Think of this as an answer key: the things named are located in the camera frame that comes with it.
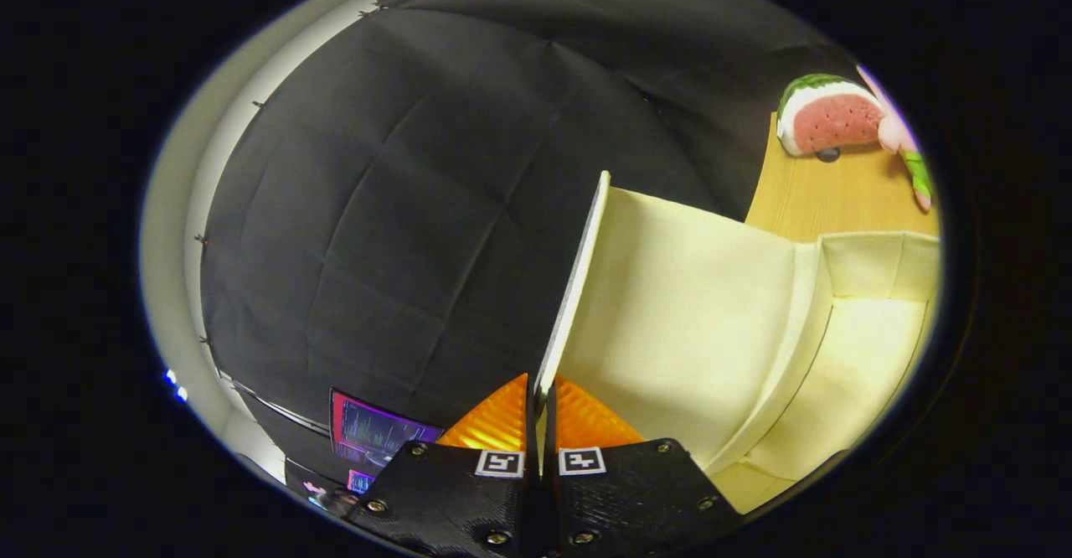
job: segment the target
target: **cardboard box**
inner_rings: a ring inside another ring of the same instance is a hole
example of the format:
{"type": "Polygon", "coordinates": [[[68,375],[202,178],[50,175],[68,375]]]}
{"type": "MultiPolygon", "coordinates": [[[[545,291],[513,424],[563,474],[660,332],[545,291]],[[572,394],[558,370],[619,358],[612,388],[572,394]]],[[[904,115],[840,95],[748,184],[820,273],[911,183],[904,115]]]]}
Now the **cardboard box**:
{"type": "Polygon", "coordinates": [[[571,379],[643,437],[680,440],[750,510],[895,399],[925,345],[939,256],[918,232],[800,244],[604,172],[537,391],[571,379]]]}

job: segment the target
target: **black fabric backdrop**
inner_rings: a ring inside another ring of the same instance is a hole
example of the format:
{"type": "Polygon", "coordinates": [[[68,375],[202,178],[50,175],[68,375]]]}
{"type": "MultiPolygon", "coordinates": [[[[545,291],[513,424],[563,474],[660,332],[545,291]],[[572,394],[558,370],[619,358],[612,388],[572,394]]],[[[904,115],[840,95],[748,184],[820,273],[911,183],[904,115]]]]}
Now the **black fabric backdrop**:
{"type": "Polygon", "coordinates": [[[267,99],[205,229],[219,367],[325,425],[330,387],[451,425],[535,372],[602,169],[743,220],[785,86],[854,76],[763,0],[379,1],[267,99]]]}

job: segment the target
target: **pink object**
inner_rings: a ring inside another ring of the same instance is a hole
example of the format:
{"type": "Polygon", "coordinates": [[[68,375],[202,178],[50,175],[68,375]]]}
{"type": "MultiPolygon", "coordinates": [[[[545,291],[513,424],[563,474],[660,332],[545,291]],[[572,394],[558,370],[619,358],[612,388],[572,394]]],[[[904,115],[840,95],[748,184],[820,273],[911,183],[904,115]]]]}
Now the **pink object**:
{"type": "Polygon", "coordinates": [[[875,97],[878,99],[879,103],[885,109],[882,112],[881,122],[878,123],[878,142],[881,144],[882,149],[891,153],[920,151],[919,147],[915,146],[915,139],[912,138],[911,131],[908,131],[908,125],[905,124],[905,120],[900,117],[900,112],[887,99],[882,92],[882,88],[859,65],[857,66],[857,72],[867,82],[872,93],[875,93],[875,97]]]}
{"type": "Polygon", "coordinates": [[[832,147],[865,145],[878,139],[880,108],[860,95],[831,95],[801,108],[793,138],[804,153],[832,147]]]}

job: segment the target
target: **stuffed toy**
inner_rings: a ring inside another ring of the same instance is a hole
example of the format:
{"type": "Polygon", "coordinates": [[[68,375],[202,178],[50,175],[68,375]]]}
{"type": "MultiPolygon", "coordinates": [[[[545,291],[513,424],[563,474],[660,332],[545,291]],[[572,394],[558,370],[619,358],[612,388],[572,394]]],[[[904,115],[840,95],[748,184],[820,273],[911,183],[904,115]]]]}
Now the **stuffed toy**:
{"type": "Polygon", "coordinates": [[[776,135],[790,156],[814,153],[833,162],[843,147],[878,142],[900,154],[912,177],[915,202],[930,210],[930,177],[904,119],[863,69],[860,76],[872,89],[834,74],[808,74],[789,84],[776,115],[776,135]]]}
{"type": "Polygon", "coordinates": [[[833,162],[843,147],[877,141],[881,118],[882,104],[867,89],[834,74],[808,74],[781,94],[777,137],[790,156],[833,162]]]}
{"type": "Polygon", "coordinates": [[[912,176],[912,192],[915,194],[915,202],[919,203],[924,212],[929,211],[933,198],[930,176],[927,174],[926,166],[923,165],[923,154],[920,153],[919,146],[915,146],[912,132],[908,131],[905,119],[893,107],[893,104],[890,103],[885,93],[882,92],[882,88],[875,82],[874,78],[859,65],[857,66],[857,72],[860,73],[860,76],[867,82],[872,91],[875,92],[875,96],[882,103],[882,120],[878,124],[879,144],[889,153],[900,154],[902,160],[905,161],[905,166],[908,167],[908,172],[912,176]]]}

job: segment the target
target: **wooden surface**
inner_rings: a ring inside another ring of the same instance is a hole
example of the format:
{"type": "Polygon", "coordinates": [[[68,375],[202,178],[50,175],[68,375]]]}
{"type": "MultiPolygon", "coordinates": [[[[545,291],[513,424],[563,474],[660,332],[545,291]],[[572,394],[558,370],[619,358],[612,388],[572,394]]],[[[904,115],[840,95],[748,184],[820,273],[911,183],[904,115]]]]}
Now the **wooden surface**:
{"type": "Polygon", "coordinates": [[[874,148],[842,150],[823,164],[815,156],[789,156],[774,134],[771,115],[766,154],[747,225],[789,240],[816,241],[831,232],[911,230],[938,233],[937,199],[924,213],[912,196],[900,156],[874,148]]]}

